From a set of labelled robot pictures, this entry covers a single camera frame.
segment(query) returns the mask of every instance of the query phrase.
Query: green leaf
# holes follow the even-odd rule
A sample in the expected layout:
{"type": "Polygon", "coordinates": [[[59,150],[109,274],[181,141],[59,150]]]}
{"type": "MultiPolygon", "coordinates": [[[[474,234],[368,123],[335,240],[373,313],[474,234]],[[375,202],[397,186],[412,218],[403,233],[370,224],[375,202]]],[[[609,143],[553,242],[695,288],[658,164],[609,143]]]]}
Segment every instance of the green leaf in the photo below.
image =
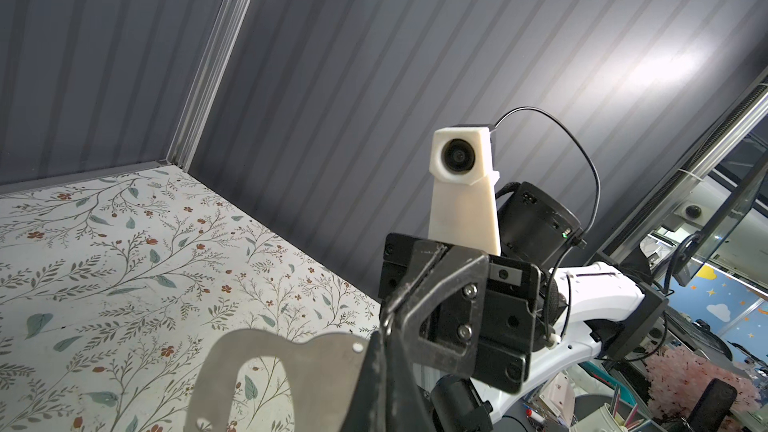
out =
{"type": "Polygon", "coordinates": [[[91,216],[89,218],[91,219],[91,221],[96,222],[97,224],[101,224],[102,226],[109,226],[109,222],[105,221],[101,217],[91,216]]]}
{"type": "Polygon", "coordinates": [[[253,400],[259,395],[259,390],[256,389],[254,381],[247,375],[245,376],[245,399],[253,400]]]}
{"type": "Polygon", "coordinates": [[[115,392],[88,392],[91,400],[96,404],[104,404],[107,407],[114,407],[118,404],[118,396],[115,392]]]}
{"type": "Polygon", "coordinates": [[[170,288],[176,288],[176,284],[173,283],[173,281],[166,278],[164,275],[155,275],[152,277],[154,280],[158,281],[160,285],[163,287],[170,287],[170,288]]]}
{"type": "Polygon", "coordinates": [[[63,341],[59,341],[56,343],[56,345],[53,346],[53,350],[56,350],[57,352],[61,352],[62,350],[72,345],[72,343],[78,340],[80,337],[82,337],[82,335],[75,335],[74,337],[66,338],[63,341]]]}
{"type": "Polygon", "coordinates": [[[272,320],[272,317],[270,317],[268,315],[261,314],[261,318],[264,319],[264,322],[266,322],[266,324],[269,325],[270,327],[274,327],[275,326],[275,322],[274,322],[274,320],[272,320]]]}
{"type": "Polygon", "coordinates": [[[43,327],[51,321],[53,314],[35,314],[27,319],[27,338],[39,334],[43,327]]]}
{"type": "Polygon", "coordinates": [[[136,432],[136,427],[139,426],[139,418],[134,416],[134,419],[130,422],[128,427],[125,427],[125,432],[136,432]]]}
{"type": "Polygon", "coordinates": [[[127,294],[127,293],[129,293],[129,292],[137,291],[137,290],[139,290],[140,288],[144,288],[144,287],[126,287],[126,288],[119,288],[118,290],[116,290],[116,291],[112,291],[112,292],[110,292],[110,293],[109,293],[109,294],[107,294],[107,295],[120,295],[120,294],[127,294]]]}

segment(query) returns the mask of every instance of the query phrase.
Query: floral tablecloth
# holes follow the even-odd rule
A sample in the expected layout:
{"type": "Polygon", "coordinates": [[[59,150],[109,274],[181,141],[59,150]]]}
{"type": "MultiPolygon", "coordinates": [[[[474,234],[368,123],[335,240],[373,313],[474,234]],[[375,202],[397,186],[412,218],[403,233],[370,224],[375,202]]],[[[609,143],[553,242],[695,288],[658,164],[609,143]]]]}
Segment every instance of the floral tablecloth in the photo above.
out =
{"type": "MultiPolygon", "coordinates": [[[[365,337],[378,307],[175,166],[6,196],[0,432],[181,431],[227,331],[365,337]]],[[[242,367],[229,430],[293,430],[278,360],[242,367]]]]}

